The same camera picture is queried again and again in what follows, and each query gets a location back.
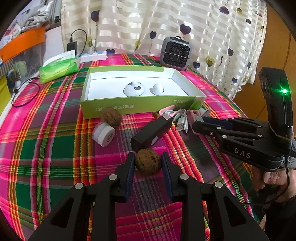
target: black cord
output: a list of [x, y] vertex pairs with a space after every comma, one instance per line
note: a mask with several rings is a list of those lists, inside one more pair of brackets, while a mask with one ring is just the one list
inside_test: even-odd
[[70, 36], [70, 43], [73, 42], [73, 39], [72, 39], [72, 35], [73, 35], [73, 33], [76, 32], [76, 31], [78, 31], [78, 30], [83, 31], [83, 32], [85, 33], [85, 43], [84, 43], [83, 50], [82, 50], [81, 54], [79, 55], [79, 57], [80, 57], [80, 56], [82, 55], [84, 49], [85, 49], [85, 46], [86, 46], [86, 42], [87, 42], [87, 33], [86, 33], [83, 29], [76, 29], [76, 30], [74, 30], [74, 31], [71, 33], [71, 36]]
[[285, 155], [285, 168], [286, 168], [286, 175], [287, 175], [287, 187], [281, 192], [281, 194], [279, 194], [277, 197], [275, 197], [272, 200], [267, 201], [265, 203], [242, 203], [242, 205], [244, 205], [244, 206], [264, 206], [264, 205], [267, 205], [267, 204], [270, 204], [270, 203], [276, 201], [278, 198], [283, 196], [286, 191], [288, 191], [288, 188], [290, 186], [290, 173], [289, 173], [289, 168], [288, 168], [288, 158], [289, 158], [289, 156], [290, 156], [290, 152], [289, 152], [289, 154]]
[[[21, 84], [21, 86], [20, 86], [18, 89], [13, 90], [13, 92], [14, 92], [14, 96], [13, 96], [13, 98], [12, 98], [12, 100], [11, 100], [11, 105], [12, 105], [13, 107], [15, 107], [15, 108], [23, 107], [23, 106], [29, 104], [33, 99], [35, 99], [35, 97], [36, 97], [36, 96], [38, 95], [38, 93], [40, 92], [40, 85], [37, 84], [37, 83], [35, 83], [35, 82], [31, 82], [31, 80], [37, 80], [37, 79], [39, 79], [39, 77], [33, 77], [33, 78], [30, 78], [30, 79], [27, 79], [24, 83]], [[19, 92], [20, 88], [21, 88], [26, 82], [29, 82], [29, 83], [31, 83], [31, 84], [33, 84], [33, 85], [36, 85], [36, 86], [38, 87], [38, 91], [37, 91], [37, 93], [36, 93], [36, 94], [35, 94], [35, 95], [34, 95], [34, 96], [33, 96], [28, 102], [26, 102], [26, 103], [24, 103], [24, 104], [21, 104], [21, 105], [14, 105], [14, 100], [15, 100], [15, 97], [16, 97], [17, 93]]]

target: black sleeve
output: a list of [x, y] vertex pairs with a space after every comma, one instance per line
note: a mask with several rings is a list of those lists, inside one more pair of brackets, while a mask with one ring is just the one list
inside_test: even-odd
[[296, 237], [296, 198], [288, 204], [274, 203], [266, 212], [265, 233], [270, 241], [290, 241]]

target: space heater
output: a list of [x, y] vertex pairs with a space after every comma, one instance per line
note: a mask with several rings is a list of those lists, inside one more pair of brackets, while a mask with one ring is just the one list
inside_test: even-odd
[[165, 67], [185, 70], [191, 50], [191, 44], [179, 36], [165, 38], [161, 47], [159, 63]]

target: tablecloth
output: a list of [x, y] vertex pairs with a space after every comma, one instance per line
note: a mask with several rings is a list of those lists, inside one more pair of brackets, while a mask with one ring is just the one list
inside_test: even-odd
[[[114, 173], [132, 151], [131, 137], [155, 118], [155, 113], [124, 115], [112, 142], [99, 146], [91, 133], [100, 119], [85, 120], [80, 106], [89, 67], [159, 66], [154, 61], [151, 56], [117, 54], [104, 61], [83, 63], [78, 73], [42, 85], [28, 105], [10, 109], [0, 129], [0, 208], [23, 240], [28, 240], [75, 183], [90, 185]], [[181, 73], [207, 96], [204, 107], [211, 110], [212, 117], [244, 116], [203, 76], [190, 68]], [[16, 104], [25, 103], [36, 91], [37, 87], [29, 84]], [[212, 138], [191, 131], [185, 135], [173, 125], [153, 148], [159, 154], [169, 152], [172, 162], [198, 181], [221, 181], [241, 202], [252, 200], [250, 166], [220, 153]], [[246, 209], [255, 220], [261, 218], [250, 206]], [[171, 203], [167, 197], [162, 172], [149, 177], [136, 172], [129, 201], [116, 204], [118, 240], [177, 241], [181, 214], [182, 204]], [[208, 236], [207, 215], [205, 228]]]

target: human hand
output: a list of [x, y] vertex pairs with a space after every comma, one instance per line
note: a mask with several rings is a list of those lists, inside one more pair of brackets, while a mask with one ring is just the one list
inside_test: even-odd
[[[296, 170], [289, 169], [289, 173], [289, 188], [281, 197], [276, 200], [276, 202], [285, 202], [296, 196]], [[263, 189], [266, 184], [280, 186], [280, 190], [277, 195], [282, 193], [287, 187], [286, 169], [279, 169], [276, 172], [266, 172], [262, 177], [262, 172], [258, 168], [252, 167], [252, 185], [254, 190], [258, 192], [259, 190]]]

